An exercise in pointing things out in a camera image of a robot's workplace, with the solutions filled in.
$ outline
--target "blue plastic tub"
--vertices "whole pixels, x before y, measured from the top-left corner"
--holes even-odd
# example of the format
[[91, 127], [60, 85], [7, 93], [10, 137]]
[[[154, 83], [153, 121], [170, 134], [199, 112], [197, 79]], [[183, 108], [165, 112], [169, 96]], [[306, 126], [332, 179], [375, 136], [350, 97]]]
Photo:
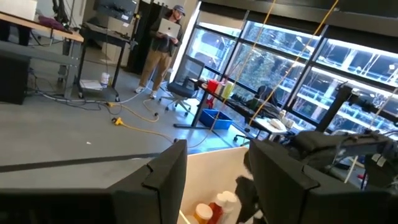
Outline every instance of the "blue plastic tub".
[[[204, 109], [199, 117], [199, 121], [206, 127], [211, 128], [211, 125], [213, 125], [217, 113], [218, 110]], [[216, 121], [216, 124], [214, 125], [214, 129], [227, 130], [231, 126], [232, 122], [233, 120], [231, 118], [221, 112], [218, 115], [218, 119]]]

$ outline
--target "black monitor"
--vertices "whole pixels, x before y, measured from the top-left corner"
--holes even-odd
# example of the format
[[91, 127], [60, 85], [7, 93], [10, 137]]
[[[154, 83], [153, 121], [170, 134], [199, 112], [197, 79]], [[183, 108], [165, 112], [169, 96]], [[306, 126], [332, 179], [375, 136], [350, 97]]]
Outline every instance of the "black monitor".
[[94, 10], [130, 24], [137, 2], [133, 0], [95, 0]]

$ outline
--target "white laptop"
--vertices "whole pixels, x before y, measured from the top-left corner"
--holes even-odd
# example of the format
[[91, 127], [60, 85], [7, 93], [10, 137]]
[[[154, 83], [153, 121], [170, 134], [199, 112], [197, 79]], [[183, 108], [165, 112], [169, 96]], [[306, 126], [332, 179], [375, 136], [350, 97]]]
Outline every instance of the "white laptop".
[[162, 19], [159, 29], [157, 31], [171, 38], [177, 38], [180, 28], [180, 24], [176, 24], [175, 22], [172, 22], [168, 19]]

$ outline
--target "office chair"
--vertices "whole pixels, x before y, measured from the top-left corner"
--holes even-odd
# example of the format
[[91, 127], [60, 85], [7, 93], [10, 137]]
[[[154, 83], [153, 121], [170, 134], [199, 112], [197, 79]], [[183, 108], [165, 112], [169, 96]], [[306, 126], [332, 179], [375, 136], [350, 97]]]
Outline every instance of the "office chair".
[[177, 107], [180, 105], [185, 110], [185, 116], [188, 116], [191, 106], [185, 102], [185, 100], [190, 98], [195, 98], [197, 94], [197, 86], [191, 82], [190, 78], [199, 79], [200, 75], [205, 67], [205, 64], [195, 58], [191, 58], [188, 55], [184, 56], [181, 64], [177, 70], [174, 81], [167, 85], [167, 91], [171, 93], [172, 96], [162, 96], [162, 99], [171, 100], [165, 110], [169, 110], [169, 106], [174, 103]]
[[[266, 100], [269, 95], [272, 93], [272, 89], [266, 87], [265, 85], [260, 86], [257, 89], [257, 93], [254, 95], [255, 98], [260, 99], [260, 100]], [[271, 105], [278, 107], [278, 100], [277, 100], [277, 95], [276, 92], [272, 93], [271, 97], [269, 98], [268, 103], [270, 103]], [[247, 124], [250, 121], [251, 118], [244, 118], [244, 122]], [[250, 132], [249, 128], [245, 128], [244, 129], [245, 132]], [[238, 140], [238, 137], [244, 138], [244, 139], [248, 139], [248, 140], [252, 140], [252, 139], [257, 139], [259, 137], [259, 135], [261, 134], [261, 130], [259, 130], [259, 132], [257, 133], [256, 137], [249, 137], [249, 136], [245, 136], [242, 134], [237, 134], [234, 137], [234, 141]]]

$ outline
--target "box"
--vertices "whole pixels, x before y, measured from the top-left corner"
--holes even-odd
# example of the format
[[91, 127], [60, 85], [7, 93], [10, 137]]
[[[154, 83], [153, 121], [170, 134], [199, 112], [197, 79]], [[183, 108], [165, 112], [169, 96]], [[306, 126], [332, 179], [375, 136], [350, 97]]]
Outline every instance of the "box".
[[[211, 128], [217, 113], [218, 110], [204, 109], [199, 117], [199, 121], [206, 127]], [[223, 112], [220, 112], [216, 124], [214, 125], [214, 129], [227, 130], [231, 126], [232, 122], [233, 120], [231, 118], [226, 116]]]
[[[225, 190], [233, 193], [237, 186], [235, 180], [239, 176], [252, 179], [243, 165], [247, 151], [246, 147], [237, 147], [188, 156], [187, 178], [177, 224], [189, 224], [185, 216], [193, 215], [199, 203], [209, 204], [217, 193]], [[240, 210], [238, 202], [225, 223], [236, 223]]]

